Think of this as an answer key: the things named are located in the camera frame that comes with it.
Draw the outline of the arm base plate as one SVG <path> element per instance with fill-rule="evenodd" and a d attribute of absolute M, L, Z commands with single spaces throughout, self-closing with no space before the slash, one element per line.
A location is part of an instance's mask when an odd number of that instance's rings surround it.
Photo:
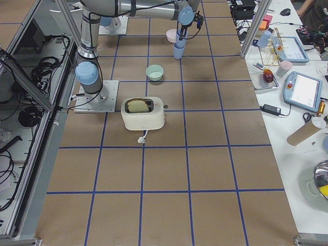
<path fill-rule="evenodd" d="M 101 17 L 99 35 L 125 35 L 127 32 L 128 17 L 119 16 L 115 18 Z"/>
<path fill-rule="evenodd" d="M 116 108 L 116 98 L 118 92 L 118 80 L 104 80 L 101 92 L 91 102 L 90 100 L 96 95 L 86 94 L 77 98 L 74 108 L 75 113 L 114 113 Z M 85 93 L 80 85 L 79 93 Z"/>

